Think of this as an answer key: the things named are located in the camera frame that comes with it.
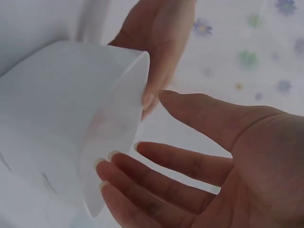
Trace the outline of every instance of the knuckle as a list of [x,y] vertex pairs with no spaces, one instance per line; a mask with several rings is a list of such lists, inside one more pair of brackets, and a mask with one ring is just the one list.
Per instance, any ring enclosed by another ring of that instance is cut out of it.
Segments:
[[185,216],[181,219],[178,228],[191,228],[193,226],[193,223],[195,221],[194,216]]
[[147,205],[146,213],[151,217],[155,217],[159,213],[161,208],[162,206],[160,205],[160,203],[152,202]]
[[168,201],[174,201],[180,189],[181,189],[181,184],[173,181],[166,189],[165,198]]
[[191,171],[190,171],[190,176],[192,178],[198,178],[199,177],[199,174],[201,173],[201,167],[202,167],[202,158],[195,158],[193,161],[192,161],[192,164],[191,164]]

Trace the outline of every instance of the purple flower print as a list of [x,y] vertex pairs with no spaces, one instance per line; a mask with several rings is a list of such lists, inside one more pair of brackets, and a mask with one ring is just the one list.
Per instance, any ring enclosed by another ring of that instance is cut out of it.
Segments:
[[263,99],[263,94],[262,93],[256,93],[255,100],[260,101],[262,99]]
[[193,23],[193,31],[199,36],[211,35],[212,27],[208,25],[206,21],[202,19],[197,19]]
[[291,85],[291,82],[288,81],[288,80],[281,80],[281,81],[278,81],[277,83],[277,89],[280,93],[282,94],[287,94],[290,92],[290,89],[292,88],[293,86]]
[[297,9],[294,3],[294,0],[278,0],[275,6],[279,9],[280,13],[289,16],[293,15]]
[[294,51],[299,57],[304,57],[304,38],[295,41]]

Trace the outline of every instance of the flower pattern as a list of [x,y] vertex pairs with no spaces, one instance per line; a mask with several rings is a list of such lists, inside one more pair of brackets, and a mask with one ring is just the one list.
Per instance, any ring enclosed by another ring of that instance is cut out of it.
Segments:
[[299,38],[295,41],[294,51],[299,57],[304,57],[304,38]]
[[289,93],[291,88],[292,88],[291,82],[288,80],[280,80],[277,83],[277,89],[282,94]]
[[256,93],[255,100],[260,101],[262,99],[263,99],[263,94],[262,93]]
[[278,0],[275,6],[279,9],[280,13],[289,16],[293,15],[297,9],[294,3],[294,0]]
[[212,27],[206,21],[197,19],[193,24],[193,31],[199,36],[211,35]]
[[261,17],[258,14],[252,14],[248,17],[248,25],[252,28],[257,28],[261,25]]
[[242,66],[252,68],[258,63],[257,55],[254,52],[245,50],[239,54],[239,59]]

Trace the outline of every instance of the white surface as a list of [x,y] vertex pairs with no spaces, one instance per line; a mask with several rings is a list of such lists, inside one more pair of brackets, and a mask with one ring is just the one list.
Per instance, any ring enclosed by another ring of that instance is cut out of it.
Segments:
[[[111,1],[102,35],[104,44],[115,36],[135,2],[136,0]],[[304,2],[297,0],[298,10],[295,15],[289,17],[278,13],[275,2],[276,0],[231,0],[221,1],[219,4],[215,1],[198,0],[197,17],[210,23],[213,27],[212,35],[196,36],[192,33],[177,71],[177,87],[173,87],[173,89],[184,92],[203,92],[247,105],[271,105],[274,102],[275,106],[284,110],[303,114],[304,105],[300,102],[303,100],[303,80],[302,75],[298,73],[303,72],[300,69],[304,65],[299,58],[295,58],[293,48],[295,39],[304,36],[302,17]],[[247,26],[246,17],[251,13],[262,16],[260,30]],[[262,52],[259,54],[260,64],[254,71],[244,71],[236,67],[236,62],[233,62],[233,60],[237,61],[237,52],[244,48],[253,48],[253,51],[257,53]],[[276,61],[271,59],[271,53],[274,51],[279,54],[279,59]],[[210,69],[210,77],[204,75],[207,68]],[[276,75],[278,71],[282,71],[280,77]],[[278,92],[277,80],[280,79],[292,79],[293,89],[290,93]],[[235,83],[242,83],[243,89],[236,90]],[[260,90],[265,99],[257,101],[255,94]],[[161,106],[141,125],[136,140],[169,143],[207,154],[229,156],[227,152],[205,136],[171,119]],[[131,151],[131,155],[184,183],[206,190],[214,190],[212,186],[189,180],[182,175],[157,167],[134,151]],[[46,197],[29,189],[27,185],[9,174],[1,175],[0,181],[4,183],[4,187],[0,188],[0,194],[6,196],[0,199],[0,211],[12,224],[16,224],[16,227],[68,227],[73,217],[73,211],[52,201],[49,216],[53,226],[49,225],[44,213],[45,204],[48,202]],[[103,213],[96,221],[95,228],[118,228],[107,208],[103,209]]]
[[0,78],[5,164],[74,207],[85,200],[96,217],[103,200],[93,164],[103,151],[131,148],[149,63],[147,52],[73,41],[19,63]]

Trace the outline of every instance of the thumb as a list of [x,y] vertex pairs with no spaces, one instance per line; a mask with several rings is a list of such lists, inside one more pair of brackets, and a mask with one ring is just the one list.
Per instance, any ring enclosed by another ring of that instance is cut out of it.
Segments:
[[231,104],[203,94],[181,95],[162,91],[159,99],[174,118],[203,133],[229,152],[233,152],[241,136],[250,128],[284,113],[267,106]]

